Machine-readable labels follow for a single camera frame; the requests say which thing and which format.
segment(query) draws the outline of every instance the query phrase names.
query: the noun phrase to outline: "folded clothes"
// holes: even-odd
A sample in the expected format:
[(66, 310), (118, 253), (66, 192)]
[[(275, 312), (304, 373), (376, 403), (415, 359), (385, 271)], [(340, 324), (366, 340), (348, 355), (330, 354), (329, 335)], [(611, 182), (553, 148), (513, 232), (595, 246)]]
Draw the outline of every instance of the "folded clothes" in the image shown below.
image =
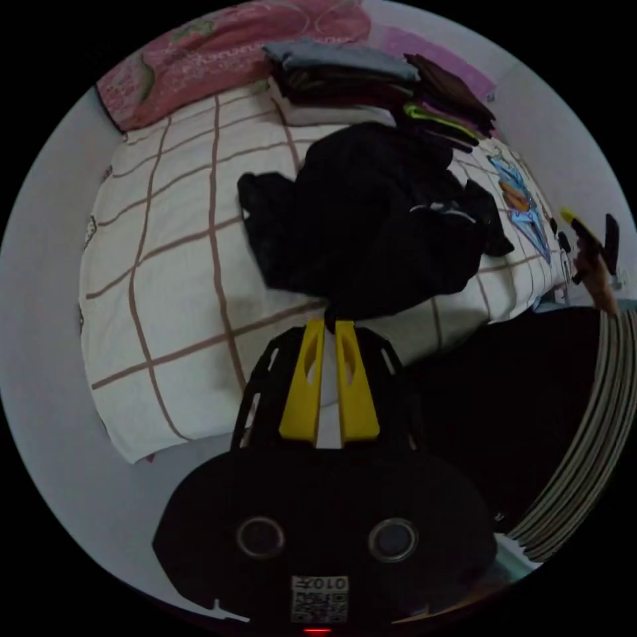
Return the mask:
[(272, 42), (264, 45), (263, 50), (285, 70), (336, 65), (379, 71), (404, 80), (419, 79), (411, 64), (359, 44), (324, 44), (302, 38), (299, 42)]
[(480, 141), (483, 137), (479, 134), (476, 134), (470, 128), (463, 126), (462, 124), (458, 124), (451, 119), (447, 119), (445, 117), (441, 117), (439, 115), (434, 115), (433, 113), (429, 113), (427, 109), (414, 104), (413, 102), (409, 102), (403, 106), (403, 111), (405, 114), (414, 119), (416, 121), (435, 121), (439, 124), (443, 124), (445, 126), (449, 126), (450, 128), (455, 128), (456, 130), (468, 135), (469, 137), (473, 137), (476, 141)]
[(276, 80), (268, 79), (270, 98), (279, 106), (285, 121), (290, 126), (311, 126), (316, 124), (358, 124), (363, 121), (377, 121), (387, 126), (395, 126), (391, 113), (375, 106), (297, 106), (281, 95)]
[(416, 104), (419, 109), (426, 111), (429, 115), (441, 117), (442, 119), (446, 119), (447, 121), (451, 121), (455, 124), (459, 124), (460, 126), (464, 126), (468, 130), (475, 133), (479, 139), (491, 136), (483, 133), (474, 121), (471, 121), (470, 119), (467, 119), (465, 117), (460, 117), (459, 115), (453, 115), (447, 111), (432, 106), (422, 95), (420, 95), (418, 100), (415, 100), (413, 104)]
[(418, 95), (436, 108), (475, 122), (485, 135), (489, 133), (495, 115), (458, 76), (421, 55), (405, 54), (405, 59), (420, 73)]
[(422, 132), (435, 133), (447, 139), (458, 141), (462, 143), (464, 147), (475, 147), (479, 144), (478, 139), (474, 135), (469, 135), (467, 132), (455, 126), (450, 126), (447, 123), (434, 121), (432, 119), (413, 119), (405, 113), (404, 108), (393, 109), (391, 113), (394, 116), (396, 125), (412, 134)]
[(367, 71), (365, 69), (350, 68), (348, 66), (313, 66), (312, 68), (284, 69), (280, 64), (274, 64), (281, 73), (285, 75), (290, 87), (300, 88), (307, 82), (323, 80), (333, 82), (338, 80), (367, 80), (370, 82), (385, 82), (396, 84), (410, 89), (413, 92), (418, 82), (413, 80), (403, 80), (391, 74), (377, 71)]

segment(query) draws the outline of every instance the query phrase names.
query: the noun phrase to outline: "qr code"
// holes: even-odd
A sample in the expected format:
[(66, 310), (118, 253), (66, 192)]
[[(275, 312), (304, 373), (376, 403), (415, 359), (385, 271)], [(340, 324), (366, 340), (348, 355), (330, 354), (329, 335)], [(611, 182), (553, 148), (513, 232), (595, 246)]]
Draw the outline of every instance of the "qr code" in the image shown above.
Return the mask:
[(347, 621), (347, 577), (292, 578), (292, 621), (342, 624)]

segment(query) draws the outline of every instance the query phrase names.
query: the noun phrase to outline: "cartoon print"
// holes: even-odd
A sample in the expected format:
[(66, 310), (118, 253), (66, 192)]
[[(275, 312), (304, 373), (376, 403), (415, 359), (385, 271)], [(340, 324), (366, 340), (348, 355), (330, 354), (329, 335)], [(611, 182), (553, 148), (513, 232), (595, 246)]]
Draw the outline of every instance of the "cartoon print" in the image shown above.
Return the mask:
[(497, 150), (497, 155), (487, 155), (487, 158), (500, 176), (499, 185), (509, 208), (509, 220), (550, 265), (551, 250), (538, 205), (524, 184), (520, 171), (502, 156), (500, 149)]

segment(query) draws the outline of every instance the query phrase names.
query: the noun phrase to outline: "plaid bedsheet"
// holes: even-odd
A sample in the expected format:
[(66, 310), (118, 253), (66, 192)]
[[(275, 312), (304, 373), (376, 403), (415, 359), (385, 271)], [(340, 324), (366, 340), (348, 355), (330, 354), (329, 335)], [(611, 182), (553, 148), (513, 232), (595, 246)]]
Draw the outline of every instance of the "plaid bedsheet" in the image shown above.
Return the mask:
[[(294, 177), (310, 144), (340, 125), (289, 127), (264, 83), (185, 107), (129, 133), (96, 199), (80, 272), (82, 352), (97, 410), (114, 445), (135, 462), (165, 447), (232, 430), (242, 391), (266, 344), (311, 315), (320, 299), (266, 289), (249, 250), (236, 183), (245, 172)], [(519, 156), (497, 140), (451, 170), (493, 193), (506, 235), (505, 258), (483, 257), (456, 295), (394, 317), (364, 322), (404, 362), (444, 348), (493, 320), (512, 318), (562, 282), (510, 222), (497, 170), (517, 166), (546, 212)], [(336, 401), (333, 346), (326, 343), (322, 404)]]

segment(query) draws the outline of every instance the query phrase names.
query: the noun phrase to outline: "black fabric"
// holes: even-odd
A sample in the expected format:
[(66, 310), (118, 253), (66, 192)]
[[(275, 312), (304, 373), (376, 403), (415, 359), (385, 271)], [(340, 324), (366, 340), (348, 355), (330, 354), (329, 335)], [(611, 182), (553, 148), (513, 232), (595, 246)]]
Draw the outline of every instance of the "black fabric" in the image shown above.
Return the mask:
[(506, 533), (547, 485), (595, 379), (599, 311), (524, 314), (404, 370), (420, 387), (427, 448), (462, 471)]
[[(493, 198), (447, 170), (451, 149), (377, 123), (314, 143), (296, 182), (242, 175), (239, 201), (268, 286), (324, 297), (326, 316), (392, 315), (464, 288), (513, 250)], [(471, 219), (429, 209), (457, 202)]]

